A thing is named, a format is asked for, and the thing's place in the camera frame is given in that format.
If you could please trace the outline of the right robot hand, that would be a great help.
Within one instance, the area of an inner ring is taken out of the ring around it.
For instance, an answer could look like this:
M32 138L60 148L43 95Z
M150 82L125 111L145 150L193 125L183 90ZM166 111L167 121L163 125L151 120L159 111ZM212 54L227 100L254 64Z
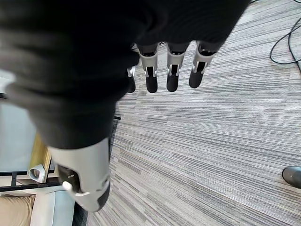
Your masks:
M167 89L177 89L190 42L189 85L197 88L247 0L3 0L0 67L15 75L10 101L26 109L58 165L60 181L85 210L110 192L109 138L116 103L134 90L141 63L157 91L158 45L167 46Z

